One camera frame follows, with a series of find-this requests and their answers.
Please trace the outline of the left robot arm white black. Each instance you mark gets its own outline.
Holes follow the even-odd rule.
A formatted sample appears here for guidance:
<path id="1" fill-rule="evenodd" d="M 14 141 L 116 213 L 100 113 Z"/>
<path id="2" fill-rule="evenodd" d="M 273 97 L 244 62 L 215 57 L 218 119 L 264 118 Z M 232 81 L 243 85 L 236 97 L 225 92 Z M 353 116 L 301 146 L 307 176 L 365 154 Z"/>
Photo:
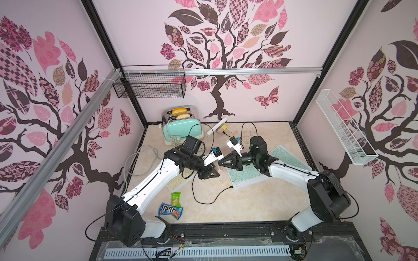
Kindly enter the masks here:
<path id="1" fill-rule="evenodd" d="M 219 148 L 208 156 L 197 156 L 201 141 L 188 136 L 184 144 L 165 152 L 158 167 L 139 185 L 122 196 L 112 196 L 106 207 L 105 229 L 125 246 L 131 247 L 145 238 L 166 242 L 171 224 L 161 217 L 145 221 L 142 217 L 152 199 L 184 169 L 198 174 L 200 179 L 219 177 L 214 162 L 224 158 Z"/>

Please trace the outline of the yellow wireless keyboard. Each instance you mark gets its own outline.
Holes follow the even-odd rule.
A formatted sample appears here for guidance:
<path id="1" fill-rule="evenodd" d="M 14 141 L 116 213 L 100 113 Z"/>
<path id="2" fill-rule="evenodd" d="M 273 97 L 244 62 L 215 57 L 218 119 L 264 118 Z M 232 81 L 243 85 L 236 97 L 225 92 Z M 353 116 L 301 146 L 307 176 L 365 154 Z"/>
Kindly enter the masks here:
<path id="1" fill-rule="evenodd" d="M 166 186 L 170 192 L 179 192 L 184 185 L 192 180 L 192 176 L 192 171 L 185 170 L 168 182 Z"/>

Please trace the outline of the white power strip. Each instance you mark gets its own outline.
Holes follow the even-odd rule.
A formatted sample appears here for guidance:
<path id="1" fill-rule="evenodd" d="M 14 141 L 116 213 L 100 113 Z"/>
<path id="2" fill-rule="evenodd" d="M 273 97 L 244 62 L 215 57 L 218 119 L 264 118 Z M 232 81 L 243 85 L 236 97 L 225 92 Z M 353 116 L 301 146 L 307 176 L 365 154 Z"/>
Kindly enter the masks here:
<path id="1" fill-rule="evenodd" d="M 210 130 L 206 133 L 206 136 L 209 137 L 213 135 L 215 131 L 218 131 L 227 122 L 227 120 L 228 120 L 227 117 L 223 117 L 220 120 L 220 122 L 218 122 L 217 124 L 215 124 L 213 127 L 210 128 Z"/>

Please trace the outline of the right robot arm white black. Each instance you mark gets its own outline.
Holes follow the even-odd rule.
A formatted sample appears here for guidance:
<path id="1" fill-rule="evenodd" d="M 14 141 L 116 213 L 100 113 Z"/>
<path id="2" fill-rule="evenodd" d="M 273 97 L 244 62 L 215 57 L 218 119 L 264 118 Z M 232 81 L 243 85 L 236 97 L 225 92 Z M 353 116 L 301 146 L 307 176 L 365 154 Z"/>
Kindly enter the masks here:
<path id="1" fill-rule="evenodd" d="M 250 138 L 248 152 L 241 152 L 242 146 L 235 138 L 230 138 L 227 145 L 233 151 L 218 161 L 219 166 L 242 171 L 245 165 L 252 165 L 260 174 L 282 179 L 307 191 L 310 206 L 285 224 L 284 233 L 290 241 L 297 242 L 311 227 L 335 221 L 351 205 L 348 192 L 333 173 L 306 171 L 284 163 L 268 154 L 267 143 L 260 136 Z"/>

